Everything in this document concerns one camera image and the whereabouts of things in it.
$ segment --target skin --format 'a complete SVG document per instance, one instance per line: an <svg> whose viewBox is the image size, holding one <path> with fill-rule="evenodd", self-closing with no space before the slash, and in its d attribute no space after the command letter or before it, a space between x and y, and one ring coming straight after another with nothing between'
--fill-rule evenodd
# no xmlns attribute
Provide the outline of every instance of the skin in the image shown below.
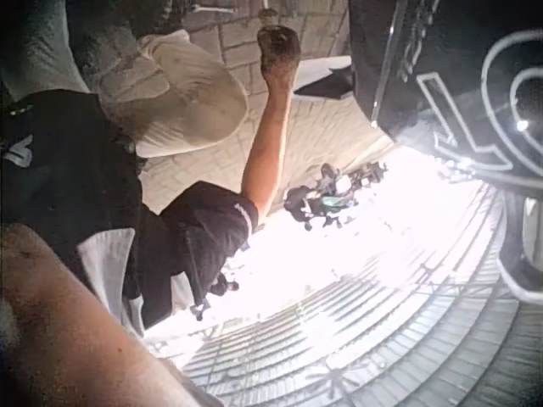
<svg viewBox="0 0 543 407"><path fill-rule="evenodd" d="M299 44L288 29L261 31L270 95L242 182L263 218L283 166ZM157 360L109 315L31 229L2 230L0 346L10 376L36 405L187 406L194 385ZM218 404L210 396L209 406Z"/></svg>

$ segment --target fist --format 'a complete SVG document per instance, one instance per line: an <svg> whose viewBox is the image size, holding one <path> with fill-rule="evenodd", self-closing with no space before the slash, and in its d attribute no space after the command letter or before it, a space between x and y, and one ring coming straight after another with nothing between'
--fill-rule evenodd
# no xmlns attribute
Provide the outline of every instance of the fist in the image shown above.
<svg viewBox="0 0 543 407"><path fill-rule="evenodd" d="M268 89L292 90L301 51L296 32L281 25L268 25L258 31L262 52L260 70Z"/></svg>

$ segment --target sleeve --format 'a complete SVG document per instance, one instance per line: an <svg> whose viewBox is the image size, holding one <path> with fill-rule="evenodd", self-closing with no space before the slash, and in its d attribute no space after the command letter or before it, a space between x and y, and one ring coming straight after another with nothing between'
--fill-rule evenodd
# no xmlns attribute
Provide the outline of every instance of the sleeve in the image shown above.
<svg viewBox="0 0 543 407"><path fill-rule="evenodd" d="M176 250L201 304L228 257L258 225L258 211L247 198L208 182L197 182L166 207L160 217L176 234Z"/></svg>

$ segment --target black shirt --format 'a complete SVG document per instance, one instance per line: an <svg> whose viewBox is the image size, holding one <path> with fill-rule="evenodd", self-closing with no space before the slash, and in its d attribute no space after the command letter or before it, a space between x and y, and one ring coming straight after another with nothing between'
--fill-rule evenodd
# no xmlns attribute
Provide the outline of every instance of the black shirt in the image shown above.
<svg viewBox="0 0 543 407"><path fill-rule="evenodd" d="M2 113L2 220L35 230L120 323L143 333L171 312L186 273L201 304L256 207L198 182L161 214L142 203L133 144L95 95L41 92Z"/></svg>

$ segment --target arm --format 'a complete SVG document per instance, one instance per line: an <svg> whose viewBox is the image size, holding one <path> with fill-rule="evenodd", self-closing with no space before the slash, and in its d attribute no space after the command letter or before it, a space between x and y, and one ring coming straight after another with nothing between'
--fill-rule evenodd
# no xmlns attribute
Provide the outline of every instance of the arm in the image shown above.
<svg viewBox="0 0 543 407"><path fill-rule="evenodd" d="M32 230L2 234L0 343L9 372L46 405L198 405Z"/></svg>
<svg viewBox="0 0 543 407"><path fill-rule="evenodd" d="M281 26L259 31L261 71L269 95L245 165L241 193L266 217L279 188L287 134L288 112L300 50L296 33Z"/></svg>

